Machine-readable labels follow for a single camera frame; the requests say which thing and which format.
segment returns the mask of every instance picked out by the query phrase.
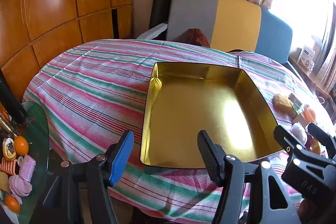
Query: glass table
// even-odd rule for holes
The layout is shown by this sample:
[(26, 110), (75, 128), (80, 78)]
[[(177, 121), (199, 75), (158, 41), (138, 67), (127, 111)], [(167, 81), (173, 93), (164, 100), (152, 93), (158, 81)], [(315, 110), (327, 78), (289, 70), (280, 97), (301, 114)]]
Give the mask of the glass table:
[(27, 142), (30, 143), (28, 155), (36, 160), (36, 167), (31, 179), (33, 190), (29, 196), (22, 198), (20, 214), (18, 215), (20, 224), (28, 224), (46, 183), (49, 155), (49, 130), (47, 117), (41, 106), (34, 102), (23, 102), (22, 106), (26, 110), (28, 117), (33, 118), (33, 120), (29, 122), (23, 136)]

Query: clutter on table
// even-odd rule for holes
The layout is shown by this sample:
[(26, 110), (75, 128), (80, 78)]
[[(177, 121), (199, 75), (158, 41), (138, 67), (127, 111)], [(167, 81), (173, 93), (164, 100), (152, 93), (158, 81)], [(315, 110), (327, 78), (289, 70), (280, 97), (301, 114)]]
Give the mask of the clutter on table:
[(313, 62), (314, 55), (315, 55), (315, 51), (305, 46), (302, 48), (297, 62), (301, 62), (307, 69), (311, 70), (312, 67), (314, 66), (314, 62)]
[(0, 163), (1, 200), (14, 213), (20, 212), (22, 197), (33, 190), (30, 184), (36, 161), (28, 155), (29, 144), (23, 136), (13, 134), (11, 123), (1, 116), (2, 158)]
[(289, 115), (292, 121), (291, 133), (305, 145), (306, 149), (321, 155), (320, 143), (317, 139), (306, 133), (309, 123), (316, 123), (316, 112), (308, 104), (303, 104), (291, 93), (286, 96), (275, 94), (273, 97), (274, 109), (283, 115)]

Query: black pole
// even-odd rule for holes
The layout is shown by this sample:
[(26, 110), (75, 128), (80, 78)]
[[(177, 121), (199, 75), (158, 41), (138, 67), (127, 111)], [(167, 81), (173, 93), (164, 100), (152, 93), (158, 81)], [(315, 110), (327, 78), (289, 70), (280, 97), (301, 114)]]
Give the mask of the black pole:
[(168, 21), (171, 0), (153, 0), (149, 29)]
[(27, 113), (22, 107), (22, 105), (19, 103), (19, 101), (15, 98), (1, 70), (0, 70), (0, 102), (16, 123), (22, 124), (26, 121)]

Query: orange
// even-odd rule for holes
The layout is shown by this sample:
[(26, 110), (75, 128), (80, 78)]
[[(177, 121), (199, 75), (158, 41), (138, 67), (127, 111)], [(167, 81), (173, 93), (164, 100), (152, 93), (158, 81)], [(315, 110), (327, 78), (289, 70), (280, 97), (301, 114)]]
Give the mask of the orange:
[(8, 207), (8, 209), (11, 210), (12, 212), (17, 214), (20, 212), (20, 204), (11, 195), (5, 197), (5, 204)]
[(28, 153), (29, 145), (22, 136), (17, 136), (14, 140), (14, 148), (18, 155), (25, 156)]
[(316, 112), (309, 105), (303, 106), (303, 118), (306, 122), (315, 122), (316, 121)]

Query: chair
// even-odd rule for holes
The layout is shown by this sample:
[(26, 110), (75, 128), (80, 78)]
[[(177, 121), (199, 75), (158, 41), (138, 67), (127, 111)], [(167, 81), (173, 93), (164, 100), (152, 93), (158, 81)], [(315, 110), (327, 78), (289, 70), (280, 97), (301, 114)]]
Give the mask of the chair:
[(167, 23), (161, 23), (137, 39), (151, 40), (167, 30), (167, 41), (187, 42), (188, 29), (200, 29), (211, 48), (234, 49), (265, 55), (291, 70), (288, 62), (291, 27), (268, 10), (245, 0), (171, 0)]

